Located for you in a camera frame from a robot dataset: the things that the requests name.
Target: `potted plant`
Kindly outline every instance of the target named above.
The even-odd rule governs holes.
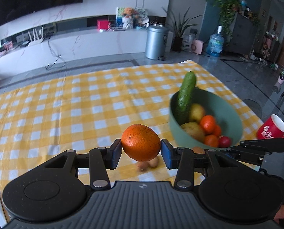
[[[189,27],[194,27],[197,26],[198,24],[189,24],[189,22],[197,17],[203,16],[203,15],[198,15],[192,18],[186,18],[187,13],[190,10],[190,7],[187,9],[187,11],[184,13],[183,18],[181,19],[180,13],[178,15],[178,21],[176,20],[176,16],[173,13],[173,11],[170,12],[170,14],[167,13],[165,8],[162,8],[168,17],[172,20],[172,24],[165,24],[168,26],[175,34],[174,42],[172,45],[172,50],[175,52],[180,52],[181,51],[181,44],[182,44],[182,36],[185,32],[185,30]]]
[[[232,37],[230,25],[234,21],[235,14],[241,6],[240,0],[214,0],[213,6],[220,8],[219,24],[224,29],[224,35]]]
[[[279,84],[284,83],[284,72],[283,71],[280,72],[280,75],[278,77],[278,83]]]

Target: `hanging plant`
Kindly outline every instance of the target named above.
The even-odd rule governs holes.
[[[254,12],[250,12],[250,20],[254,26],[259,26],[260,25],[260,19],[259,15]]]
[[[213,0],[213,7],[220,8],[219,24],[223,27],[224,35],[232,37],[230,25],[234,20],[236,12],[240,9],[240,0]]]

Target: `red box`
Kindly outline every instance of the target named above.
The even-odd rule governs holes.
[[[109,21],[107,20],[97,20],[97,29],[104,29],[108,30],[109,29]]]

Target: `silver trash can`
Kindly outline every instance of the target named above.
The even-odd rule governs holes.
[[[166,27],[149,26],[146,40],[145,56],[158,60],[164,56],[169,30]]]

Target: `blue water bottle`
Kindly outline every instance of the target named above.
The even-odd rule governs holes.
[[[212,56],[219,57],[223,51],[224,38],[222,36],[222,26],[218,26],[217,33],[212,34],[206,52]]]

